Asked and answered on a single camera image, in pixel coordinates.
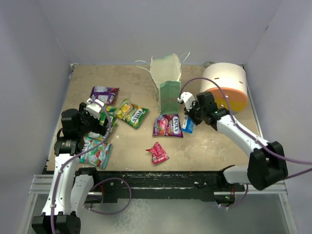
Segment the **blue snack packet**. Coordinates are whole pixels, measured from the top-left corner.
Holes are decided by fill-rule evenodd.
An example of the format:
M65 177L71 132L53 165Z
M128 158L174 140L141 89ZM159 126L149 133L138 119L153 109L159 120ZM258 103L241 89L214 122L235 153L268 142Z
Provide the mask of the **blue snack packet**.
M192 122L192 120L190 119L190 117L188 115L185 115L184 119L183 119L183 123L181 125L181 130L192 134L193 130L194 130L194 123Z

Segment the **purple Fox's candy bag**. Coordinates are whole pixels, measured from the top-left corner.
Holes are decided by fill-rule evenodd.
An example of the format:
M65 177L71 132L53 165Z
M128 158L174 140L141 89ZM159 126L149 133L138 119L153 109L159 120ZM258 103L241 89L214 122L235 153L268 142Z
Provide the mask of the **purple Fox's candy bag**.
M158 116L154 122L153 136L183 138L179 115L169 114Z

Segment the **white round drawer box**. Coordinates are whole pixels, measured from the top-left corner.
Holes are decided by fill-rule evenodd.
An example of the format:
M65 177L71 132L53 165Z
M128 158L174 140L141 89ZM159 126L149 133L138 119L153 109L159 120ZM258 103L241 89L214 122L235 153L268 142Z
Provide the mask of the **white round drawer box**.
M212 63L203 72L202 76L217 83L227 97L224 98L218 87L207 80L201 81L200 92L209 91L219 108L228 108L229 101L231 110L241 112L247 105L247 81L245 70L232 63Z

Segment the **green paper bag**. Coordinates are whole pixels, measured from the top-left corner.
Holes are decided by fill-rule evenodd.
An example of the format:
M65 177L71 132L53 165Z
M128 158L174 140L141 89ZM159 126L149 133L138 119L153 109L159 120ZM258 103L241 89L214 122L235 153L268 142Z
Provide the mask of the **green paper bag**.
M160 115L177 114L179 103L177 101L181 90L181 57L173 53L163 58L152 58L150 63L136 60L135 65L144 69L140 64L149 65L146 69L151 75L154 84L158 112Z

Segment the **red snack packet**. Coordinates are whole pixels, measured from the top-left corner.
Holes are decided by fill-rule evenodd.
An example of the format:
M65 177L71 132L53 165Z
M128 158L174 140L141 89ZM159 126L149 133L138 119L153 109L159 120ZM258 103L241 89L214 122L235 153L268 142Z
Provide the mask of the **red snack packet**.
M163 163L169 159L168 154L158 142L156 142L152 148L147 149L146 151L152 154L152 163L154 165Z

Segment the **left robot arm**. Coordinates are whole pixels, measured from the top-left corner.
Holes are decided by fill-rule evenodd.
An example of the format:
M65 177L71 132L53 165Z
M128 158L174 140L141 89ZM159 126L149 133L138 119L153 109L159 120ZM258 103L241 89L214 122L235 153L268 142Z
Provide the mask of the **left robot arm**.
M32 228L37 234L78 234L80 212L89 191L100 187L96 168L77 169L80 157L86 153L84 137L90 133L108 137L112 126L109 117L100 122L104 103L88 99L78 109L61 114L61 129L54 144L55 168L51 188L41 215L34 216Z

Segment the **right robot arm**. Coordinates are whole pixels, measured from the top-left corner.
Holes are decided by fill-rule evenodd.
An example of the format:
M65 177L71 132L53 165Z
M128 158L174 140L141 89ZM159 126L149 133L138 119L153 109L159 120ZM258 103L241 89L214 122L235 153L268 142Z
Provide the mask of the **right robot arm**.
M177 99L184 104L184 113L195 125L205 122L216 131L227 136L248 157L248 165L230 166L217 178L217 186L229 190L235 183L251 184L257 190L286 179L288 168L282 145L257 136L231 116L228 109L219 108L211 92L202 92L194 97L183 92Z

